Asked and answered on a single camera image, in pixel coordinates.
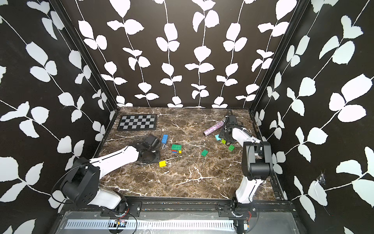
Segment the light blue long lego brick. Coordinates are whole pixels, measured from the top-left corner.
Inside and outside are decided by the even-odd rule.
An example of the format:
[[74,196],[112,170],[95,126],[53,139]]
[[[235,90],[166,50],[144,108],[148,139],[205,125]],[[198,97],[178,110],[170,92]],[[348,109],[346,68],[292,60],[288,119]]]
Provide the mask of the light blue long lego brick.
[[163,135],[162,140],[161,140],[162,144],[167,144],[167,141],[168,141],[168,135]]

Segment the small dark green lego brick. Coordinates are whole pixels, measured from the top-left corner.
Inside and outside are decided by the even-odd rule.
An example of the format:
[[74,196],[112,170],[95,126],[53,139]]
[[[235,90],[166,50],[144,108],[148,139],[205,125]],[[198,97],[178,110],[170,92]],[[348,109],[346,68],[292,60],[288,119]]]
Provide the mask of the small dark green lego brick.
[[206,157],[207,154],[208,154],[208,151],[207,151],[207,150],[204,150],[204,151],[201,153],[201,155],[202,155],[203,157]]

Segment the dark green long lego brick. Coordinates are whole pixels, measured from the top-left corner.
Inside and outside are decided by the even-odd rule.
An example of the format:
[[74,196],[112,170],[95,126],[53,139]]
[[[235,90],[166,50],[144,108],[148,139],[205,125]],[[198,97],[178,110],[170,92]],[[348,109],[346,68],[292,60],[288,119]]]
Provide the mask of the dark green long lego brick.
[[179,144],[173,144],[171,146],[171,150],[172,151],[181,151],[182,150],[182,145],[179,145]]

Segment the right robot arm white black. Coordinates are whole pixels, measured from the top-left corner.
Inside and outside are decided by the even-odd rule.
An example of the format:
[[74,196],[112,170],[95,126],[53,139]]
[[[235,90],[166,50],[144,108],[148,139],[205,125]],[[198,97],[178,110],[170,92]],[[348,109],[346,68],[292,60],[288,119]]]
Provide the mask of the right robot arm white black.
[[238,203],[249,204],[260,184],[273,173],[271,145],[254,137],[246,128],[237,124],[223,126],[220,138],[227,143],[237,142],[243,148],[243,179],[235,196]]

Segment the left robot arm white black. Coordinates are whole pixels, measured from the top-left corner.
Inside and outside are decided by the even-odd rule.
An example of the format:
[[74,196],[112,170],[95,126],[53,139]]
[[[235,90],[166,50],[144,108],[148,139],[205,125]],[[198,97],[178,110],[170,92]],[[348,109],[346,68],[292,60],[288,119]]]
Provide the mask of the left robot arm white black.
[[96,205],[113,210],[119,206],[122,198],[114,191],[100,188],[100,180],[136,161],[143,164],[159,162],[160,150],[135,144],[92,160],[78,159],[63,177],[59,190],[78,207]]

